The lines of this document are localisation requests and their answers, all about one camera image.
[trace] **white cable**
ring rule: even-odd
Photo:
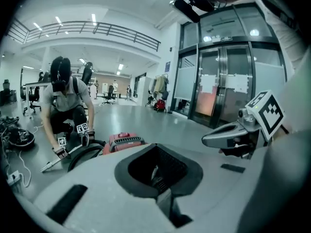
[[[24,187],[28,187],[29,184],[30,184],[30,180],[31,180],[31,171],[28,169],[28,167],[25,166],[25,162],[24,162],[24,160],[21,158],[20,154],[21,154],[21,151],[19,152],[19,158],[20,158],[21,161],[23,162],[24,168],[26,168],[26,169],[28,170],[28,172],[29,172],[29,180],[28,180],[27,184],[25,184],[24,175],[23,175],[22,173],[21,173],[20,175],[21,175],[21,178],[22,178]]]
[[[3,135],[4,135],[4,132],[7,130],[7,128],[5,128],[5,130],[2,132],[2,134],[1,134],[1,144],[2,144],[2,152],[3,152],[3,155],[4,155],[4,158],[5,158],[5,161],[6,161],[6,163],[7,163],[7,165],[8,165],[8,169],[7,169],[7,171],[6,171],[6,175],[8,176],[9,175],[9,169],[10,169],[10,163],[8,162],[8,158],[7,158],[7,156],[6,156],[6,154],[5,154],[5,151],[4,151],[4,144],[3,144]]]
[[[38,129],[44,126],[44,123],[43,123],[43,122],[41,122],[41,124],[42,124],[41,126],[38,126],[38,127],[36,126],[36,127],[34,127],[34,128],[36,129],[36,131],[33,132],[33,134],[37,133]]]

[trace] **ceiling light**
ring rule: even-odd
[[[211,41],[212,38],[211,38],[210,36],[205,36],[205,37],[203,38],[203,40],[204,40],[205,42],[208,42],[208,41]]]
[[[259,36],[259,30],[257,29],[253,29],[251,30],[251,32],[249,33],[251,36]]]
[[[36,24],[36,23],[34,22],[34,25],[35,25],[40,31],[42,31],[42,28],[40,28],[38,24]]]
[[[59,23],[60,26],[63,26],[62,22],[60,21],[59,17],[55,17],[56,21]]]
[[[92,21],[93,21],[93,25],[96,26],[96,17],[95,14],[92,14]]]

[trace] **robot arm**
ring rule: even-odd
[[[285,113],[272,91],[263,91],[239,110],[236,122],[203,136],[202,143],[220,148],[225,155],[249,157],[255,149],[268,144],[284,119]]]

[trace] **black pants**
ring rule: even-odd
[[[64,112],[54,109],[51,112],[51,126],[54,134],[67,132],[69,130],[69,125],[64,123],[64,121],[66,121],[67,119],[73,120],[74,130],[77,131],[78,125],[87,122],[84,108],[79,105],[74,109]]]

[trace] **glass wall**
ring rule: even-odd
[[[211,128],[235,121],[258,91],[278,93],[286,82],[279,41],[255,3],[185,24],[179,58],[171,107]]]
[[[267,23],[255,6],[237,8],[237,13],[242,19],[246,33],[250,36],[272,36]]]
[[[175,94],[175,111],[188,115],[196,71],[196,54],[183,57],[178,69]]]
[[[238,16],[233,9],[211,14],[201,19],[202,42],[214,38],[245,35]]]
[[[197,25],[195,23],[190,23],[184,27],[184,37],[183,37],[183,47],[187,48],[192,45],[197,44]]]

